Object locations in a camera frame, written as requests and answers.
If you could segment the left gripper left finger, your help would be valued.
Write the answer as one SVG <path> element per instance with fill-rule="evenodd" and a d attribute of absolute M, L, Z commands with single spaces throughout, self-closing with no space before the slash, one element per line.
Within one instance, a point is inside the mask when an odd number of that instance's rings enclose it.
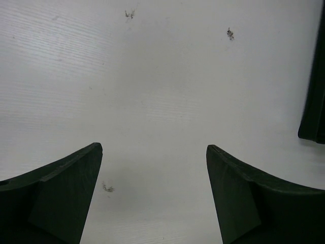
<path fill-rule="evenodd" d="M 92 143 L 1 181 L 1 243 L 80 243 L 103 157 Z"/>

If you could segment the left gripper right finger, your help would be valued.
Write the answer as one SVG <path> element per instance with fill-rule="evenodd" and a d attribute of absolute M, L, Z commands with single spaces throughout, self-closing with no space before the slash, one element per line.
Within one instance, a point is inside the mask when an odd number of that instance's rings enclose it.
<path fill-rule="evenodd" d="M 324 190 L 270 175 L 216 145 L 206 161 L 223 243 L 324 243 Z"/>

